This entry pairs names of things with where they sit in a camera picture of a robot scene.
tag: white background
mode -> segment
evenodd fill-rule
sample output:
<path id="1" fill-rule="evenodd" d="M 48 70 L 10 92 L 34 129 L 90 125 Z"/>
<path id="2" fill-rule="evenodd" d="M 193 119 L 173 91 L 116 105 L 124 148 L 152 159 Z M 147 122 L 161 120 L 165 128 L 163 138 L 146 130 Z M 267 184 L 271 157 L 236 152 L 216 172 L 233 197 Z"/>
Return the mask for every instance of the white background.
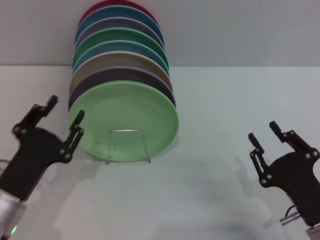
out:
<path id="1" fill-rule="evenodd" d="M 70 65 L 101 0 L 1 0 L 0 65 Z M 132 0 L 160 24 L 170 66 L 320 66 L 319 0 Z"/>
<path id="2" fill-rule="evenodd" d="M 52 94 L 59 103 L 39 125 L 66 138 L 70 67 L 3 66 L 0 76 L 0 159 L 17 151 L 14 124 Z M 320 68 L 172 67 L 174 143 L 151 164 L 106 165 L 78 149 L 45 172 L 12 240 L 308 240 L 303 220 L 280 226 L 291 203 L 260 186 L 248 134 L 269 164 L 291 151 L 273 120 L 320 149 L 319 76 Z"/>

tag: gray plate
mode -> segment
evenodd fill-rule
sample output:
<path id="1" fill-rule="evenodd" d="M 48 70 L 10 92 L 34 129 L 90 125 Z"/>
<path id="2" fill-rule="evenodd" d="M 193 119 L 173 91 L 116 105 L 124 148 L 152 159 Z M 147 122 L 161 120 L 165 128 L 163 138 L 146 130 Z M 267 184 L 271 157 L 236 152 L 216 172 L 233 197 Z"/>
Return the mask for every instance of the gray plate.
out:
<path id="1" fill-rule="evenodd" d="M 99 84 L 123 80 L 147 84 L 166 95 L 173 105 L 176 106 L 174 94 L 167 84 L 155 74 L 138 67 L 115 66 L 96 71 L 81 81 L 70 94 L 68 109 L 70 110 L 77 98 L 80 97 L 85 91 Z"/>
<path id="2" fill-rule="evenodd" d="M 109 17 L 91 24 L 80 34 L 79 38 L 75 42 L 75 49 L 77 49 L 77 47 L 91 34 L 108 28 L 131 28 L 140 31 L 154 39 L 162 49 L 164 49 L 164 45 L 159 36 L 150 27 L 138 20 L 127 17 Z"/>

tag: dark green plate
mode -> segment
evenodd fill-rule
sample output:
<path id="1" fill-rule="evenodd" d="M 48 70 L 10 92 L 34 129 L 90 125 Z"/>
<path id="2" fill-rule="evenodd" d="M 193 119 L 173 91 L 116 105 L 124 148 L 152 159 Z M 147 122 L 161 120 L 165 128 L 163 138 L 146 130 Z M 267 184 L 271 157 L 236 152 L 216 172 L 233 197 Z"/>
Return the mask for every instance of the dark green plate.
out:
<path id="1" fill-rule="evenodd" d="M 114 162 L 146 159 L 141 133 L 111 130 L 143 130 L 147 152 L 153 157 L 174 140 L 178 114 L 173 103 L 159 90 L 140 82 L 112 81 L 83 93 L 69 111 L 69 124 L 80 110 L 84 135 L 79 145 L 88 153 Z"/>
<path id="2" fill-rule="evenodd" d="M 72 67 L 81 57 L 81 55 L 85 53 L 88 49 L 103 42 L 112 40 L 128 40 L 143 44 L 154 50 L 164 60 L 167 67 L 169 67 L 168 59 L 164 50 L 154 39 L 144 34 L 143 32 L 126 27 L 108 28 L 101 31 L 97 31 L 96 33 L 88 36 L 75 50 L 72 61 Z"/>

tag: green light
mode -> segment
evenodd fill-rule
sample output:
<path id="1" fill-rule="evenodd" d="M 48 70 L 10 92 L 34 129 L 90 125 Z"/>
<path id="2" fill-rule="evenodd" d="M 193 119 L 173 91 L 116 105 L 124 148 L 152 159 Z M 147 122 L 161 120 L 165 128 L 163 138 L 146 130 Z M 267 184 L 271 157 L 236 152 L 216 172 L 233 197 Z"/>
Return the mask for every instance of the green light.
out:
<path id="1" fill-rule="evenodd" d="M 17 230 L 17 226 L 14 227 L 14 229 L 11 232 L 11 235 L 14 234 L 16 232 L 16 230 Z"/>

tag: stack of plates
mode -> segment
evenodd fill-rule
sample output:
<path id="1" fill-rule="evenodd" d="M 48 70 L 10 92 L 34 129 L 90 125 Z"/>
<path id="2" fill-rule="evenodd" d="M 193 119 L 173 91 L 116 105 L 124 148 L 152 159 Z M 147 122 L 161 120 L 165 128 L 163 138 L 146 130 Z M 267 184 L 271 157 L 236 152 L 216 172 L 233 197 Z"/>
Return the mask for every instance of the stack of plates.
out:
<path id="1" fill-rule="evenodd" d="M 88 153 L 111 161 L 146 159 L 164 150 L 178 131 L 164 38 L 155 18 L 126 0 L 107 0 L 81 18 L 75 36 L 69 123 L 80 110 Z"/>

